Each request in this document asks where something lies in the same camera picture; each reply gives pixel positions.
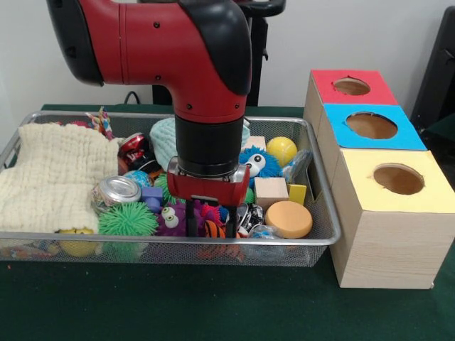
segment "green koosh ball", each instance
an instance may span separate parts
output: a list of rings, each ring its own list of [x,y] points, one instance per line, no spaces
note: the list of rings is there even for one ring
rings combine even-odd
[[[158,228],[156,216],[150,212],[143,202],[111,207],[100,215],[100,234],[114,236],[150,236]],[[140,257],[141,243],[137,242],[105,242],[103,253],[109,260],[133,262]]]
[[[256,195],[254,190],[248,188],[247,195],[245,196],[245,204],[254,204],[256,201]]]
[[[177,203],[177,198],[173,197],[168,188],[168,176],[167,174],[160,174],[159,177],[154,182],[154,187],[163,188],[163,201],[164,204],[172,204],[175,205]]]

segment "metal basket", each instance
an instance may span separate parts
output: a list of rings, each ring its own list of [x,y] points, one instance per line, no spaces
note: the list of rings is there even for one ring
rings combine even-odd
[[[82,112],[36,112],[22,124],[81,120]],[[153,124],[170,117],[164,114],[111,113],[116,136],[138,131],[149,133]],[[124,237],[83,234],[36,234],[0,232],[0,260],[69,261],[145,264],[226,264],[250,266],[313,266],[328,245],[340,237],[340,224],[323,169],[321,154],[311,125],[303,119],[249,117],[254,136],[286,136],[296,145],[312,151],[313,160],[300,169],[297,183],[308,186],[305,199],[314,225],[303,239],[211,239],[185,237]],[[21,146],[18,132],[0,155],[0,171],[13,166]],[[61,251],[55,256],[11,255],[11,245],[43,246],[66,243],[74,249],[95,249],[89,256],[71,256]]]

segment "yellow ball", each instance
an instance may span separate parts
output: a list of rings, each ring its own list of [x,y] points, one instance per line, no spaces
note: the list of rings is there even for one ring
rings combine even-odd
[[[91,229],[65,229],[60,230],[63,234],[93,234]],[[97,242],[60,240],[60,247],[64,252],[73,257],[85,257],[95,253]]]
[[[297,147],[287,137],[275,137],[267,144],[267,153],[277,158],[281,167],[285,167],[297,154]]]

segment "stacked wooden boxes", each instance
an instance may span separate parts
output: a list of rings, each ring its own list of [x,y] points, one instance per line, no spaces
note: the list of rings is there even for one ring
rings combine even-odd
[[[431,288],[455,237],[455,193],[381,75],[312,71],[304,118],[342,225],[340,286]]]

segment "white wall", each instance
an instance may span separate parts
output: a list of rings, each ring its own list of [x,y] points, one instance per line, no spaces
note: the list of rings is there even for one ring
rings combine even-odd
[[[450,0],[288,0],[269,20],[260,103],[301,106],[311,68],[379,69],[410,113]],[[2,1],[0,145],[44,103],[122,102],[130,87],[90,87],[68,70],[44,0]],[[144,102],[149,87],[131,87]]]
[[[304,104],[309,70],[380,70],[411,114],[450,0],[288,0],[269,20],[262,105]]]

